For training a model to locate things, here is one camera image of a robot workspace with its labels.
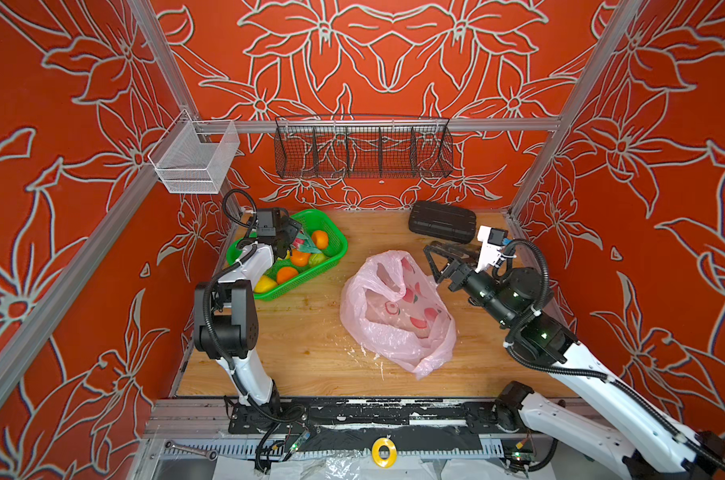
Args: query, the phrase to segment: black tool case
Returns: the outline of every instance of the black tool case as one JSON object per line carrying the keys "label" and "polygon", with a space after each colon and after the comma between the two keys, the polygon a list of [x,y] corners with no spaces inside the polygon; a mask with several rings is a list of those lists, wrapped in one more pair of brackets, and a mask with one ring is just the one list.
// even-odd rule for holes
{"label": "black tool case", "polygon": [[425,200],[413,204],[408,219],[408,228],[414,234],[436,236],[460,244],[468,244],[475,238],[476,227],[475,212]]}

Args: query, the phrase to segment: red wall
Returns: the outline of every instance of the red wall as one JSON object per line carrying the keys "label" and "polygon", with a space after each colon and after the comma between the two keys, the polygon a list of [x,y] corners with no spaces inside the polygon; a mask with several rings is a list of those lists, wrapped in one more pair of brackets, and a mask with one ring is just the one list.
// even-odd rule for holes
{"label": "red wall", "polygon": [[[0,2],[0,350],[178,113],[144,42],[121,0]],[[125,475],[227,232],[217,202],[154,186],[0,410],[0,478]]]}
{"label": "red wall", "polygon": [[[556,116],[613,7],[567,2],[152,0],[204,118],[315,113]],[[290,209],[511,203],[544,132],[455,135],[440,180],[281,180],[272,139],[242,136],[230,178]]]}
{"label": "red wall", "polygon": [[579,337],[725,437],[725,2],[647,2],[522,224]]}

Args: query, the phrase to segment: pink plastic bag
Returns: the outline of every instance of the pink plastic bag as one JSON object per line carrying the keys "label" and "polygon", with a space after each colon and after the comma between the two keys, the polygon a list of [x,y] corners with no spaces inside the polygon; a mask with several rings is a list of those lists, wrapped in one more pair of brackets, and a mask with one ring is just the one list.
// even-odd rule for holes
{"label": "pink plastic bag", "polygon": [[455,321],[408,252],[370,256],[341,293],[341,323],[360,345],[422,379],[451,360]]}

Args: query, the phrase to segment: green fruit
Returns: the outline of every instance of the green fruit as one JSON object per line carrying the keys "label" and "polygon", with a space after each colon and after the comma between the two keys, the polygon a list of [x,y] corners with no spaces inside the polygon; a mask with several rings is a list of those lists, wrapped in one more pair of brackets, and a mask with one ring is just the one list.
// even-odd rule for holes
{"label": "green fruit", "polygon": [[310,266],[318,266],[326,260],[328,260],[328,257],[325,254],[312,254],[310,256]]}

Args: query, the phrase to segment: wrench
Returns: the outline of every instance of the wrench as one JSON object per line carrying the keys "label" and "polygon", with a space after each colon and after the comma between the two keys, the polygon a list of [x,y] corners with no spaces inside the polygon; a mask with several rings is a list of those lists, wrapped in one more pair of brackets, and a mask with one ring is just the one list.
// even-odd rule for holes
{"label": "wrench", "polygon": [[203,450],[202,448],[187,447],[183,445],[177,445],[175,441],[168,440],[165,442],[165,448],[175,448],[180,452],[194,453],[195,455],[201,455],[208,460],[215,460],[218,457],[218,452],[215,450]]}

